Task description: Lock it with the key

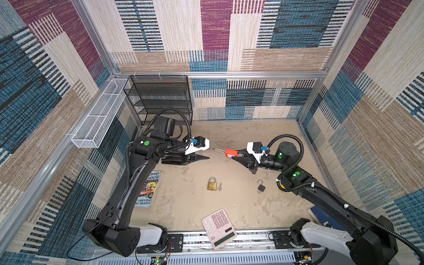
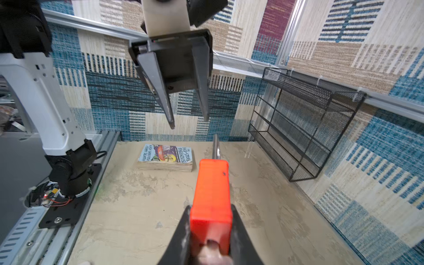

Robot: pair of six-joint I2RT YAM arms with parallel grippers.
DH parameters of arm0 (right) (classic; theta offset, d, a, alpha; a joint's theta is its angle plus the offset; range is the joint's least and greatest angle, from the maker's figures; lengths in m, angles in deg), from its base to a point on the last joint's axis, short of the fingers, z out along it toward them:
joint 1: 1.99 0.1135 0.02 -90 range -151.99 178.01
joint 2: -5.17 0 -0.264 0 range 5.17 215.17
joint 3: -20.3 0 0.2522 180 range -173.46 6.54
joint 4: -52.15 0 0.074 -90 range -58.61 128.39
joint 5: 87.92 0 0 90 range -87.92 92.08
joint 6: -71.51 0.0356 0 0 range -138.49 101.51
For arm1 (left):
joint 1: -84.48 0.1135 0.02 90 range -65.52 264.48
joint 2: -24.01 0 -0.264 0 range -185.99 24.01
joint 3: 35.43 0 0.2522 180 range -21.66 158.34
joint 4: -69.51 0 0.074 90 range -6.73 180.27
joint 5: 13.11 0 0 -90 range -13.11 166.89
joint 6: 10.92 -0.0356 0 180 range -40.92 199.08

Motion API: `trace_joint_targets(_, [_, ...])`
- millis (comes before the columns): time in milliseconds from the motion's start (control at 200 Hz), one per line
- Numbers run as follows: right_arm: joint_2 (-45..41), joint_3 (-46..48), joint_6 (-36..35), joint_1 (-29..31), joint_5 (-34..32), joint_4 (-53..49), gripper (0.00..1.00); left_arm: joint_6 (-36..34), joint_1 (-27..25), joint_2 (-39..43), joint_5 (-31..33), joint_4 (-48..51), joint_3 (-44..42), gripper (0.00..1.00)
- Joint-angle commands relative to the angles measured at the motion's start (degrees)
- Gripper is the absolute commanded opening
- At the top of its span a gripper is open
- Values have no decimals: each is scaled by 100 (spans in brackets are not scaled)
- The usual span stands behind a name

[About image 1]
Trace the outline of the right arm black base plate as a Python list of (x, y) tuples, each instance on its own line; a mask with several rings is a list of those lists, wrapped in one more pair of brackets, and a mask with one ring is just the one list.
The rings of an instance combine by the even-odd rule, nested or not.
[(276, 249), (309, 249), (309, 244), (297, 246), (291, 243), (291, 239), (289, 234), (289, 230), (276, 230), (268, 233), (268, 239), (274, 243)]

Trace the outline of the small black padlock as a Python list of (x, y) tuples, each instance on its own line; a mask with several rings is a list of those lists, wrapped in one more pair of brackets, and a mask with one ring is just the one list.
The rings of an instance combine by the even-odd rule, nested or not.
[(265, 191), (265, 189), (266, 189), (266, 187), (263, 185), (263, 180), (258, 180), (257, 183), (259, 184), (258, 185), (257, 192), (258, 193), (263, 193)]

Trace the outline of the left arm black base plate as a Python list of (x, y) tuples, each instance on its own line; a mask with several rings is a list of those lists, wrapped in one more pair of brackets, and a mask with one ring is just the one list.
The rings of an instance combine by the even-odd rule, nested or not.
[(165, 254), (165, 253), (180, 253), (183, 248), (183, 234), (168, 234), (166, 237), (161, 237), (155, 245), (141, 246), (136, 249), (137, 254)]

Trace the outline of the brass padlock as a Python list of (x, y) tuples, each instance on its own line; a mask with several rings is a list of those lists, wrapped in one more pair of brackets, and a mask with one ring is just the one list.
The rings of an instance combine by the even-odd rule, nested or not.
[(208, 181), (207, 190), (216, 191), (218, 189), (218, 184), (215, 177), (211, 177)]

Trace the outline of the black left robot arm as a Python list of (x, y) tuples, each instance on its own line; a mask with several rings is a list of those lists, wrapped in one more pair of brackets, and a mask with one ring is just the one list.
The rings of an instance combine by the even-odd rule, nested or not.
[(208, 139), (192, 136), (191, 123), (181, 110), (160, 110), (141, 135), (128, 143), (125, 151), (126, 172), (100, 213), (94, 219), (84, 221), (84, 237), (123, 257), (146, 245), (164, 250), (168, 244), (165, 227), (157, 224), (143, 228), (129, 225), (135, 204), (148, 176), (159, 162), (186, 166), (205, 160), (206, 157), (196, 155), (196, 151), (208, 147)]

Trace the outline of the red safety padlock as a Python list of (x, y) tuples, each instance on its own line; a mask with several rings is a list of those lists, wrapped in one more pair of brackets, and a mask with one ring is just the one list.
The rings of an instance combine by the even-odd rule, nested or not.
[(227, 158), (236, 157), (238, 155), (238, 151), (232, 150), (232, 149), (223, 150), (223, 149), (213, 148), (213, 150), (219, 153), (223, 153)]

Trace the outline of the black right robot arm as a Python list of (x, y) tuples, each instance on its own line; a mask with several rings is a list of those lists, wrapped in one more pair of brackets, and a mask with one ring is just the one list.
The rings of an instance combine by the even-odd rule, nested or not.
[(258, 168), (278, 171), (277, 188), (309, 201), (342, 226), (342, 230), (321, 226), (301, 218), (290, 227), (294, 246), (318, 244), (350, 258), (357, 265), (387, 265), (398, 252), (400, 241), (412, 250), (423, 264), (424, 254), (412, 242), (394, 231), (385, 216), (368, 214), (322, 185), (309, 172), (299, 167), (304, 145), (294, 135), (283, 134), (268, 145), (249, 142), (232, 160), (255, 174)]

